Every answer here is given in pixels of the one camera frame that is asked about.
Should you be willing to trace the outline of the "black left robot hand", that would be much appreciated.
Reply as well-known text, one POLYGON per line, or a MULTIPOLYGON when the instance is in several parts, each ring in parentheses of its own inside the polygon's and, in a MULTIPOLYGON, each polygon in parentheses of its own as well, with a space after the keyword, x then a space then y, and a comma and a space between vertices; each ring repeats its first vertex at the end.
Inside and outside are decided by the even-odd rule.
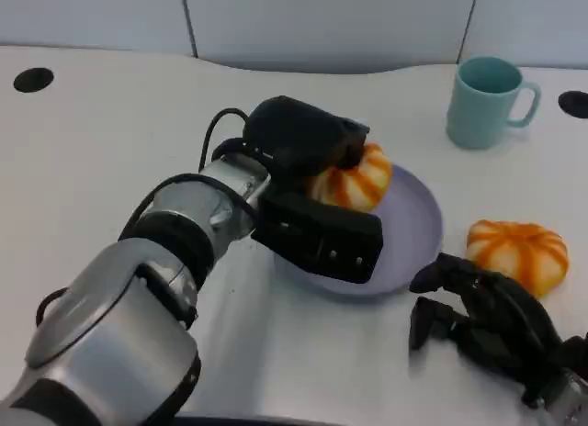
POLYGON ((364 153, 370 127, 280 95, 257 106, 245 122, 243 138, 294 177, 329 167, 352 168, 364 153))

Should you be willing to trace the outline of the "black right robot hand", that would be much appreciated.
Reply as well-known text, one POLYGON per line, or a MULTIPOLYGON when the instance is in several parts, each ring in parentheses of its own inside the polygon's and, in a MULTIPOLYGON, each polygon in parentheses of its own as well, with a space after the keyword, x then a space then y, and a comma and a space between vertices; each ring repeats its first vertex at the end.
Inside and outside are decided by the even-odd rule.
POLYGON ((450 340, 474 364, 524 388, 535 409, 566 376, 587 378, 587 339, 561 339, 541 303, 514 279, 446 253, 422 268, 409 289, 409 350, 450 340))

